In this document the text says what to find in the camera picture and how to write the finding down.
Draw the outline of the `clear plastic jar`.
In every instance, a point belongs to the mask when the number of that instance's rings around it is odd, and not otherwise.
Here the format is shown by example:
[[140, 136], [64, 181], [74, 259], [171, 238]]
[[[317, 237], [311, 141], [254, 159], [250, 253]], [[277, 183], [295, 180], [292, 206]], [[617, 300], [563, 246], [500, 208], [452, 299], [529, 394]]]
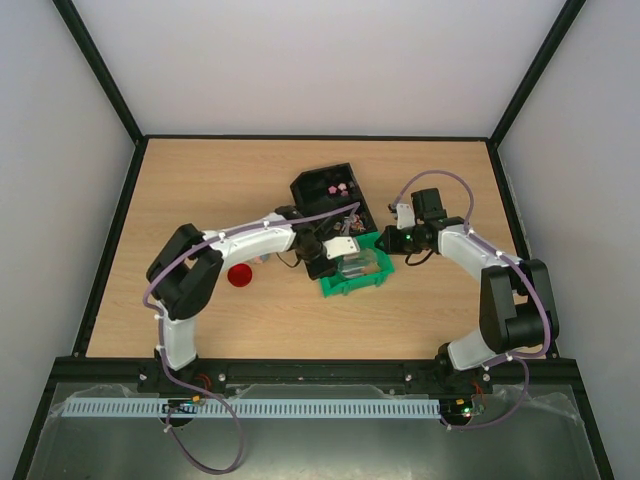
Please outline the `clear plastic jar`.
[[263, 254], [263, 255], [259, 255], [259, 256], [255, 256], [255, 257], [251, 258], [249, 260], [249, 263], [250, 264], [254, 264], [254, 265], [259, 265], [259, 264], [264, 264], [269, 259], [270, 259], [270, 255], [269, 254]]

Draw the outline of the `metal scoop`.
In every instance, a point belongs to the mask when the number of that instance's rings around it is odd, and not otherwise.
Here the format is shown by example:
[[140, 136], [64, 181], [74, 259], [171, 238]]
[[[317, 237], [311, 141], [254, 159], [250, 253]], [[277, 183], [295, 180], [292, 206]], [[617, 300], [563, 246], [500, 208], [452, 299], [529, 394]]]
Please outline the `metal scoop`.
[[372, 249], [364, 249], [359, 253], [343, 256], [338, 263], [338, 273], [346, 280], [380, 272], [377, 255]]

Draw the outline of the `red jar lid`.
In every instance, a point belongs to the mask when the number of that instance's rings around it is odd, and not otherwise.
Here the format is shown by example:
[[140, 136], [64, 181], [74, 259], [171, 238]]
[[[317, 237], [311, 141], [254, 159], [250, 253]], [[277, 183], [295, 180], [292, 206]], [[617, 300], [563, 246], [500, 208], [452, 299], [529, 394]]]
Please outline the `red jar lid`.
[[236, 288], [246, 287], [253, 280], [253, 271], [248, 264], [236, 264], [227, 271], [227, 280]]

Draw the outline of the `green bin with gummies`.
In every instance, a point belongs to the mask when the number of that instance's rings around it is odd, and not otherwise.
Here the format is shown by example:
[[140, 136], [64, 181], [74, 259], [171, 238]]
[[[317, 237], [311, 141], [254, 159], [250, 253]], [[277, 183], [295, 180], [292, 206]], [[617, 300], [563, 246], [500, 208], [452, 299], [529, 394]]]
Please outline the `green bin with gummies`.
[[336, 272], [319, 280], [325, 298], [380, 287], [395, 272], [390, 256], [375, 246], [379, 236], [378, 232], [358, 235], [353, 242], [359, 251], [335, 258]]

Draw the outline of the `black bin with star candies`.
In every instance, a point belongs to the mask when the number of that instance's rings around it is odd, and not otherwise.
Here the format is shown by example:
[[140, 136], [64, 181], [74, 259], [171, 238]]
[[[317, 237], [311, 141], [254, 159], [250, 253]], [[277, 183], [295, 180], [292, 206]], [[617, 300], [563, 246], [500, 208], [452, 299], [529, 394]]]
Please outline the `black bin with star candies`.
[[350, 163], [300, 173], [290, 184], [296, 207], [311, 216], [358, 202], [357, 213], [368, 213], [364, 194]]

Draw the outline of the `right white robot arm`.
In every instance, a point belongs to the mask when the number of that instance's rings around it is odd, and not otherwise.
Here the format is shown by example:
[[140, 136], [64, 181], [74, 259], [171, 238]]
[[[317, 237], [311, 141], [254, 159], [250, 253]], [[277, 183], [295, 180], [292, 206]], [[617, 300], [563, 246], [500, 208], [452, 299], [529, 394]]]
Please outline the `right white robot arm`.
[[461, 267], [479, 283], [478, 327], [442, 345], [434, 359], [434, 381], [455, 392], [471, 374], [512, 360], [542, 359], [559, 334], [548, 268], [540, 260], [509, 255], [478, 235], [469, 221], [449, 215], [439, 190], [411, 194], [409, 204], [389, 207], [396, 222], [375, 246], [410, 258], [425, 252]]

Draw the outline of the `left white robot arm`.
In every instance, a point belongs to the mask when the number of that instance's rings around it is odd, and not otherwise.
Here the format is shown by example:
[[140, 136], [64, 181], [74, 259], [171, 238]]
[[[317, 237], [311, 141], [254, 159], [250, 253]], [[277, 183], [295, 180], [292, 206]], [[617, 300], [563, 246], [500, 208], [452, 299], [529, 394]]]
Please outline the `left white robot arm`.
[[195, 324], [219, 276], [255, 257], [290, 250], [309, 266], [311, 279], [332, 275], [336, 262], [317, 225], [348, 217], [352, 209], [347, 205], [306, 216], [289, 205], [222, 230], [200, 230], [191, 223], [178, 227], [146, 272], [142, 304], [154, 312], [157, 322], [158, 372], [141, 385], [160, 394], [209, 389], [211, 385], [197, 379], [199, 372], [193, 369], [198, 362]]

